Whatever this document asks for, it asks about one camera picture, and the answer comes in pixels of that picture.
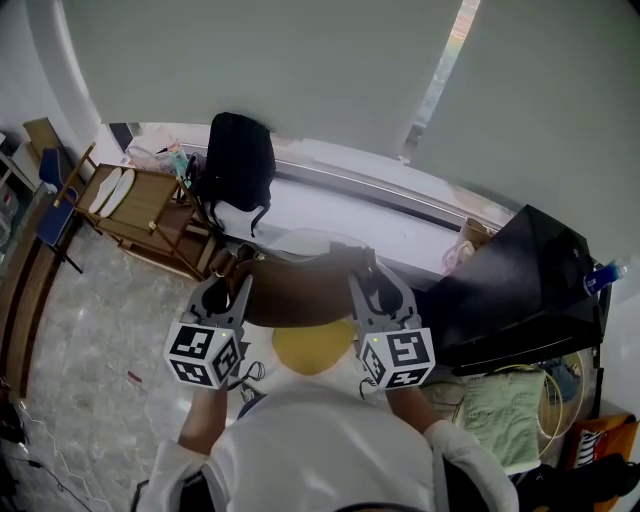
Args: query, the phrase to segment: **cable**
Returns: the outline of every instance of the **cable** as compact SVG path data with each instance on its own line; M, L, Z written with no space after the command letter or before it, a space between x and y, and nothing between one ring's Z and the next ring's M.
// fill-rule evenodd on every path
M102 498L96 498L93 494L91 494L91 491L89 491L89 486L87 485L87 481L84 478L82 478L80 475L76 475L75 473L71 472L71 470L69 469L69 466L67 465L67 461L64 458L64 455L62 455L62 452L60 450L58 450L58 447L56 445L56 438L53 437L53 434L51 434L51 432L49 432L49 429L47 428L47 425L45 424L45 422L44 421L40 421L40 420L34 420L31 417L31 415L27 412L27 408L24 405L24 402L22 402L22 401L20 402L20 410L22 412L24 412L27 415L27 418L29 418L33 423L40 423L44 427L44 430L47 433L47 435L53 440L53 456L55 457L56 455L60 455L60 458L62 459L62 463L64 464L64 467L66 468L67 473L69 474L69 476L73 476L75 478L78 478L78 479L82 480L82 484L84 485L84 490L87 493L87 496L89 497L89 499L91 499L93 501L100 501L102 503L106 503L107 507L109 507L109 510L111 512L113 512L113 508L111 508L111 503L109 503L107 500L104 500Z
M251 375L251 372L254 368L258 369L257 375ZM247 373L245 373L240 380L234 382L233 384L230 384L228 389L229 391L236 389L240 384L247 381L248 379L258 382L259 380L262 380L264 378L265 374L266 370L264 369L264 365L260 361L254 361L253 363L251 363L251 366L249 366Z
M60 479L53 474L48 467L46 467L44 464L37 462L35 460L30 460L30 459L18 459L17 457L10 457L9 455L5 455L4 453L2 454L2 456L5 459L11 459L11 460L16 460L18 462L26 462L27 464L29 464L29 466L31 466L32 468L35 469L44 469L47 473L49 473L54 480L57 482L58 484L58 490L60 492L64 492L67 491L69 494L71 494L71 496L73 496L75 498L75 500L80 503L80 505L82 505L85 509L87 509L89 512L93 512L89 507L87 507L80 498L78 498L75 494L73 494L73 491L71 489L69 489L67 486L63 485L63 483L60 481Z

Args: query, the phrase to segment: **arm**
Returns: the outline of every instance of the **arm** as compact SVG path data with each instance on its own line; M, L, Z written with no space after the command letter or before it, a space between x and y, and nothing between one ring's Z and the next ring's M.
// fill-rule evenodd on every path
M216 390L198 388L184 422L178 444L209 455L227 421L227 386Z
M386 395L393 414L420 434L424 434L431 425L442 419L417 386L389 389Z
M418 387L388 390L387 399L393 414L420 432L432 449L467 474L490 510L518 510L515 487L495 456L482 448L473 435L444 421Z

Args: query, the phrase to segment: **plastic bag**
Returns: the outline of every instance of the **plastic bag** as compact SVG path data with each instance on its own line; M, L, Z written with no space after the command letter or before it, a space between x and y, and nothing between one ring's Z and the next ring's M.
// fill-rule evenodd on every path
M135 167L185 177L187 155L180 141L164 130L133 138L127 155Z

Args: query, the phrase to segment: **white wall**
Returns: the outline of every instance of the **white wall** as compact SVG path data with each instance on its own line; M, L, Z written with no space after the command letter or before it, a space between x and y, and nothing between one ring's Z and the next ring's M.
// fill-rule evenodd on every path
M640 253L639 48L627 0L482 0L412 167Z
M0 131L28 141L22 124L48 117L73 159L95 141L94 160L117 164L122 151L73 70L56 4L62 5L60 0L8 0L0 7ZM85 178L90 171L85 165Z
M460 0L64 0L108 122L210 123L397 157Z
M0 7L0 131L29 140L22 123L48 117L65 146L79 141L58 104L40 64L23 0Z
M603 416L624 411L640 418L640 267L632 272L628 280L613 287L613 303L602 345ZM636 436L630 458L640 462L640 434ZM621 498L614 510L628 512L639 500L640 486Z

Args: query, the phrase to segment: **wooden table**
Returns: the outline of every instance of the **wooden table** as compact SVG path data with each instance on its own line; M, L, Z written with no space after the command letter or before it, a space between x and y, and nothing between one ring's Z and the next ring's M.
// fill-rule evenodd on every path
M75 204L94 227L111 235L127 253L150 263L204 280L207 265L215 248L213 233L205 219L200 219L186 187L176 176L135 169L131 190L108 217L89 213L100 184L115 168L100 164ZM174 199L178 189L186 200Z

